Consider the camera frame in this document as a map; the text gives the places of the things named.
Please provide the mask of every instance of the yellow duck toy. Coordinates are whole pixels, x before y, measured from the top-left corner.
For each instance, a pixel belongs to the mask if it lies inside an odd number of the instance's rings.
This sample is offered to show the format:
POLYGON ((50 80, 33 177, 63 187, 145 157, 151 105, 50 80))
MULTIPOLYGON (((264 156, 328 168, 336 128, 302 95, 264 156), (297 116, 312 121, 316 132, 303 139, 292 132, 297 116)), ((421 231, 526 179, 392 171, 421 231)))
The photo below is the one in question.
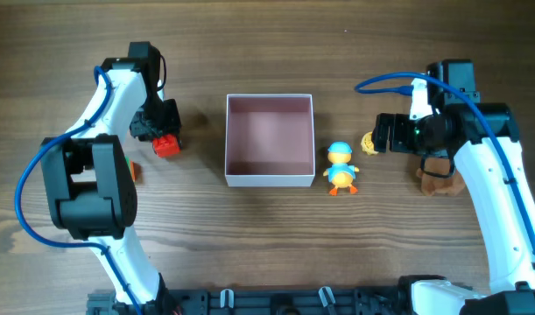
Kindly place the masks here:
POLYGON ((349 188, 351 194, 358 192, 358 189, 353 186, 353 179, 356 178, 355 172, 359 172, 359 169, 347 164, 353 153, 351 147, 344 142, 336 142, 331 144, 328 151, 327 159, 333 165, 323 172, 323 176, 329 176, 329 182, 334 185, 329 194, 336 196, 339 188, 349 188))

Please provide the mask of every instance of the open box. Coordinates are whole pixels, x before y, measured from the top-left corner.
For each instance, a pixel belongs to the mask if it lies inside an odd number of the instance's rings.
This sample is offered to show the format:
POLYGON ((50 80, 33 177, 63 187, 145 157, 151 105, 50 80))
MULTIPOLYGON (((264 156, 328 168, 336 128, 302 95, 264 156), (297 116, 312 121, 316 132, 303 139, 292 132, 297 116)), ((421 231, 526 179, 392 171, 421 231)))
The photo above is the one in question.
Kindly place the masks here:
POLYGON ((310 186, 310 94, 229 94, 224 175, 229 186, 310 186))

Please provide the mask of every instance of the wooden table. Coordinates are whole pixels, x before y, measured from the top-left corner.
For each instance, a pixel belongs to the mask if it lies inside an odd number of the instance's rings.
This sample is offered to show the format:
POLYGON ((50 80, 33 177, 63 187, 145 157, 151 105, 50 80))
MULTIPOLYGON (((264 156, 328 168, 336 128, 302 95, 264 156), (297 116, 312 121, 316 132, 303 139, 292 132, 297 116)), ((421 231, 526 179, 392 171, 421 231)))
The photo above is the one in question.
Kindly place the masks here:
MULTIPOLYGON (((513 108, 535 196, 535 2, 23 2, 0 6, 0 314, 80 314, 88 293, 111 288, 87 249, 29 238, 12 204, 41 140, 86 107, 93 66, 125 56, 130 41, 150 40, 165 55, 166 97, 177 100, 184 124, 177 157, 159 159, 131 138, 124 145, 143 172, 135 226, 171 289, 352 287, 440 274, 488 291, 468 192, 424 197, 416 157, 361 153, 378 113, 410 106, 399 95, 354 93, 378 74, 471 58, 482 99, 513 108), (312 94, 316 147, 354 145, 360 192, 330 197, 321 176, 307 189, 228 188, 230 93, 312 94)), ((317 164, 321 175, 323 152, 317 164)), ((24 208, 42 235, 72 241, 50 221, 39 169, 24 208)))

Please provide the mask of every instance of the blue cable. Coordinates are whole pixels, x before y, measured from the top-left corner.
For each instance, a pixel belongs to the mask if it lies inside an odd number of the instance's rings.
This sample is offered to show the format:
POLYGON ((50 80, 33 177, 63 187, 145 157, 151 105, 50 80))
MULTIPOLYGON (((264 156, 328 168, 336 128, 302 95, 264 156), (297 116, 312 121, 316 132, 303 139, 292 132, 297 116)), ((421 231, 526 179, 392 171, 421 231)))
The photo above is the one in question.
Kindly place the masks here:
POLYGON ((465 94, 460 92, 457 88, 452 87, 446 83, 444 83, 441 80, 434 79, 433 77, 421 74, 421 73, 411 73, 411 72, 398 72, 398 73, 388 73, 384 75, 379 75, 375 78, 368 79, 364 82, 361 82, 356 85, 355 91, 361 94, 374 94, 374 93, 384 93, 384 92, 397 92, 396 90, 399 90, 403 87, 392 87, 388 89, 363 89, 364 87, 368 86, 369 84, 380 82, 380 81, 386 81, 390 79, 405 79, 405 78, 418 78, 425 80, 427 82, 430 82, 434 85, 437 85, 441 88, 444 88, 446 91, 452 93, 462 101, 464 101, 466 104, 468 104, 469 109, 474 113, 475 117, 479 121, 479 123, 483 126, 483 129, 485 130, 485 133, 487 133, 487 136, 493 143, 493 146, 495 147, 496 154, 501 159, 501 163, 503 164, 504 170, 506 171, 506 176, 508 177, 508 183, 510 184, 510 189, 512 190, 512 193, 514 194, 514 200, 517 203, 518 210, 520 212, 520 215, 522 216, 522 221, 524 222, 524 227, 526 229, 526 233, 528 234, 528 239, 530 239, 530 244, 532 248, 532 253, 535 256, 535 233, 533 231, 533 226, 531 225, 530 216, 528 216, 528 213, 526 212, 526 208, 524 205, 524 199, 522 198, 522 194, 520 192, 520 189, 518 188, 518 182, 516 181, 516 178, 514 177, 514 172, 512 171, 512 168, 510 167, 509 159, 506 157, 506 154, 504 153, 503 147, 501 147, 501 144, 498 142, 498 139, 495 136, 495 133, 487 123, 487 120, 479 110, 479 108, 473 103, 465 94))
POLYGON ((48 144, 44 145, 36 154, 32 161, 28 164, 28 166, 25 168, 24 173, 22 173, 22 176, 20 177, 20 180, 18 181, 18 185, 16 186, 16 192, 14 194, 14 209, 16 210, 16 216, 18 217, 18 221, 20 222, 20 225, 22 228, 36 241, 41 242, 47 246, 60 248, 60 249, 78 249, 78 248, 95 248, 100 249, 102 254, 106 256, 106 259, 108 260, 109 266, 111 270, 113 270, 113 273, 117 277, 117 281, 121 284, 123 290, 127 293, 127 296, 129 296, 129 299, 133 303, 133 306, 135 307, 135 310, 137 311, 138 315, 143 315, 143 311, 141 310, 140 306, 137 303, 137 300, 135 299, 135 296, 131 292, 129 285, 124 281, 123 277, 121 276, 121 273, 117 269, 116 264, 113 261, 113 258, 111 257, 111 254, 109 252, 109 249, 101 244, 95 243, 95 242, 82 242, 82 243, 68 243, 68 242, 60 242, 60 241, 51 241, 46 239, 45 237, 39 235, 36 233, 32 227, 26 222, 24 213, 22 212, 22 191, 24 190, 25 181, 28 179, 30 174, 33 171, 33 168, 36 166, 36 164, 41 160, 41 158, 55 145, 62 144, 66 140, 68 140, 71 136, 80 133, 84 130, 87 130, 88 128, 91 128, 91 126, 95 123, 95 121, 98 119, 98 117, 102 114, 103 110, 108 105, 109 99, 111 98, 111 91, 113 87, 111 86, 111 81, 108 78, 108 75, 103 71, 103 69, 99 66, 96 66, 94 68, 94 77, 95 77, 95 84, 98 84, 98 77, 103 77, 103 80, 106 84, 106 95, 102 101, 102 105, 96 110, 96 112, 90 117, 90 119, 87 119, 87 121, 84 122, 82 126, 80 126, 77 129, 74 129, 72 131, 68 131, 67 133, 55 137, 53 140, 51 140, 48 144))

